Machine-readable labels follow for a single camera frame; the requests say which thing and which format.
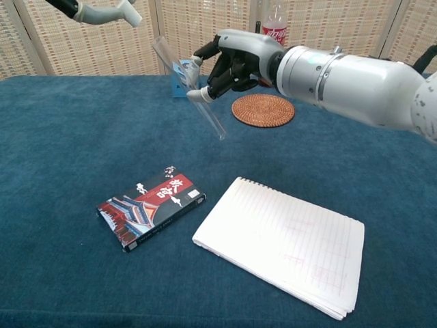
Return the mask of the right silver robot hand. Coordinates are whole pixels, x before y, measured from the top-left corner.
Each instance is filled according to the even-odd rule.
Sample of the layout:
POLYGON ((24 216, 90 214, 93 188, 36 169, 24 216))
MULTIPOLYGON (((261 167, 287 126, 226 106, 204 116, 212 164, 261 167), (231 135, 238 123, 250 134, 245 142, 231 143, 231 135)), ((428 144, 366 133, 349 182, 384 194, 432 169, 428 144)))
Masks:
POLYGON ((220 56, 207 80, 199 90, 187 92, 196 103, 210 103, 228 90, 247 91, 259 80, 276 87, 277 71, 287 49, 273 38, 248 31, 222 29, 213 41, 194 52, 193 59, 201 63, 216 54, 220 56))

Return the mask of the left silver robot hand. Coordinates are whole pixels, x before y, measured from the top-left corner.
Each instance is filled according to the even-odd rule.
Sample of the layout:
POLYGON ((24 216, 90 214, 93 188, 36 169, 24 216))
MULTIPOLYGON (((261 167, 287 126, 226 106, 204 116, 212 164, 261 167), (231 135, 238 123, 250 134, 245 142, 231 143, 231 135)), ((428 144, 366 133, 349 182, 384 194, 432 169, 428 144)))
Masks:
POLYGON ((113 7, 93 7, 75 0, 46 0, 46 2, 68 18, 90 25, 103 25, 111 21, 126 19, 131 9, 134 9, 130 1, 120 1, 113 7))

